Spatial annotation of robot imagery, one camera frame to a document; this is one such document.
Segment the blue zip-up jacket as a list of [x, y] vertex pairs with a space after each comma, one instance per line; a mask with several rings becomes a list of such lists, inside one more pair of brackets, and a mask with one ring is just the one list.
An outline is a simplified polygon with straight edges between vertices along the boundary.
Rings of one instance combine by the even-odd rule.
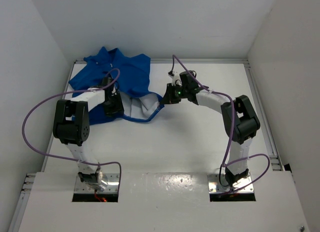
[[120, 70], [118, 90], [121, 95], [124, 114], [110, 118], [103, 115], [101, 105], [89, 112], [91, 125], [111, 122], [117, 118], [131, 122], [147, 123], [165, 106], [160, 105], [162, 96], [149, 91], [151, 59], [145, 54], [127, 57], [118, 49], [102, 47], [96, 55], [84, 58], [86, 66], [68, 82], [73, 90], [84, 90], [97, 86], [110, 70]]

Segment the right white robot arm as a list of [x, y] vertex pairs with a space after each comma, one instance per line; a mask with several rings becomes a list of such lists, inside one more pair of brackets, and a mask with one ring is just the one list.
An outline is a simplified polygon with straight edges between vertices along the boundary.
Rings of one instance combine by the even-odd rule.
[[222, 115], [229, 140], [221, 167], [224, 168], [227, 185], [232, 187], [249, 174], [247, 160], [250, 145], [261, 126], [250, 99], [242, 95], [233, 100], [224, 93], [199, 85], [195, 71], [170, 71], [168, 75], [172, 82], [166, 85], [161, 105], [178, 104], [182, 99], [187, 99]]

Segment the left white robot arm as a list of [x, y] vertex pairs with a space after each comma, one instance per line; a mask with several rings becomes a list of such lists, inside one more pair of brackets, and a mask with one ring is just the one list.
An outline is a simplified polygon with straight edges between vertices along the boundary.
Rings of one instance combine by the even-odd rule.
[[117, 86], [109, 75], [88, 92], [56, 103], [53, 136], [70, 150], [77, 162], [78, 176], [88, 187], [103, 191], [107, 187], [101, 165], [94, 158], [87, 139], [90, 135], [90, 115], [97, 106], [102, 106], [104, 116], [115, 118], [124, 114], [124, 107]]

